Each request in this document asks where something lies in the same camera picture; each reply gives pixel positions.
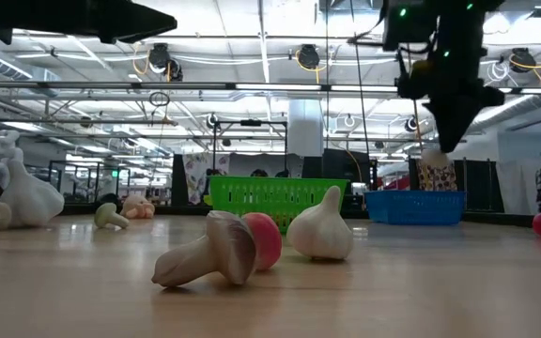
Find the plastic basket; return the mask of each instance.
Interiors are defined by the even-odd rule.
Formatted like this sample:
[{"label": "plastic basket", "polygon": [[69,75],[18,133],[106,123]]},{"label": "plastic basket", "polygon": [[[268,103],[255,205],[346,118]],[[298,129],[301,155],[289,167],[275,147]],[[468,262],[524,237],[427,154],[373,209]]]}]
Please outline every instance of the plastic basket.
[{"label": "plastic basket", "polygon": [[456,225],[465,208],[464,192],[386,191],[364,194],[368,217],[379,223]]},{"label": "plastic basket", "polygon": [[239,216],[263,212],[284,233],[302,211],[319,204],[332,186],[338,186],[342,192],[341,208],[346,184],[346,179],[216,176],[210,177],[210,195],[215,210]]}]

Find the green toy mushroom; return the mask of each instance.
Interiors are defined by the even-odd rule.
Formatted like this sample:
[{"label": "green toy mushroom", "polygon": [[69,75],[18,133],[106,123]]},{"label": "green toy mushroom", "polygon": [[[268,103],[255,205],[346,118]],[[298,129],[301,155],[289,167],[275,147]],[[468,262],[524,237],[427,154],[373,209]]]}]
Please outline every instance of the green toy mushroom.
[{"label": "green toy mushroom", "polygon": [[118,225],[125,229],[129,226],[129,220],[116,213],[116,205],[114,203],[106,203],[98,207],[95,211],[95,226],[103,228],[106,224]]}]

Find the table surface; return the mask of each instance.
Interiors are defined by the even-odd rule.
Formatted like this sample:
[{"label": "table surface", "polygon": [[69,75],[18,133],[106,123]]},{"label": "table surface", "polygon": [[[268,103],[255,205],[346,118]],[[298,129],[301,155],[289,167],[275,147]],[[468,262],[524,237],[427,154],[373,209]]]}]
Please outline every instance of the table surface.
[{"label": "table surface", "polygon": [[0,337],[541,337],[531,229],[352,221],[355,248],[341,264],[284,243],[279,263],[244,287],[216,273],[153,284],[156,258],[201,236],[204,220],[97,230],[68,216],[0,232]]}]

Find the blue basket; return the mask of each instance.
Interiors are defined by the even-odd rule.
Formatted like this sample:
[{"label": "blue basket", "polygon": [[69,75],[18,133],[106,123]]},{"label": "blue basket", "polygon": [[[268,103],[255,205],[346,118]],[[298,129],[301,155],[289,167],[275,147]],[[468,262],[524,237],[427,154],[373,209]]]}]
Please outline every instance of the blue basket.
[{"label": "blue basket", "polygon": [[456,225],[465,208],[465,192],[366,192],[368,217],[379,223]]}]

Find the green basket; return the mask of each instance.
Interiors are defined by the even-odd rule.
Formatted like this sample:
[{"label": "green basket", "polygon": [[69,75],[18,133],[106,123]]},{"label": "green basket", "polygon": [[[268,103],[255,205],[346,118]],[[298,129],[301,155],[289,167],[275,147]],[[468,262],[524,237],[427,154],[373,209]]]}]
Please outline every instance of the green basket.
[{"label": "green basket", "polygon": [[215,176],[210,177],[210,196],[215,210],[238,216],[263,212],[284,233],[302,211],[319,204],[332,186],[342,192],[341,208],[347,184],[346,179]]}]

